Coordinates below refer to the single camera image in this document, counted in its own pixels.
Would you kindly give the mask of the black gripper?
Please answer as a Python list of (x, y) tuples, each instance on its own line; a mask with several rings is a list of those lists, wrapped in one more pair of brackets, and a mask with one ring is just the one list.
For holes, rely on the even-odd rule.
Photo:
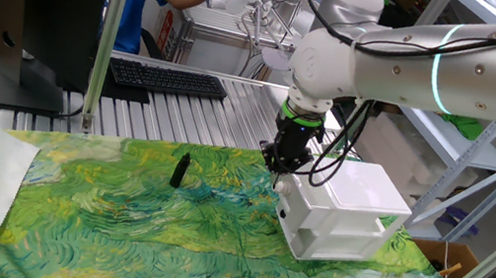
[(307, 148), (312, 138), (323, 139), (323, 125), (303, 125), (295, 119), (276, 117), (278, 138), (274, 143), (260, 141), (260, 150), (267, 169), (273, 174), (284, 173), (281, 160), (291, 161), (291, 172), (307, 173), (314, 162), (314, 156)]

